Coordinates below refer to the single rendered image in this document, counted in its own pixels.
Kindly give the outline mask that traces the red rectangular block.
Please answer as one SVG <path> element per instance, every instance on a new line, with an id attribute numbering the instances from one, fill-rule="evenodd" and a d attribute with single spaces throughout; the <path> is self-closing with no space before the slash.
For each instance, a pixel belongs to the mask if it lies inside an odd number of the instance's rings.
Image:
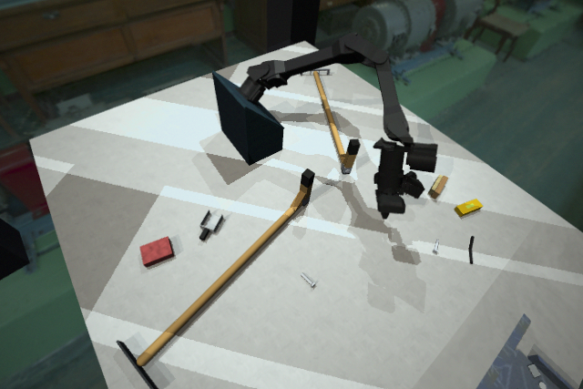
<path id="1" fill-rule="evenodd" d="M 174 257 L 169 237 L 159 239 L 149 244 L 139 246 L 143 265 L 147 268 L 151 265 Z"/>

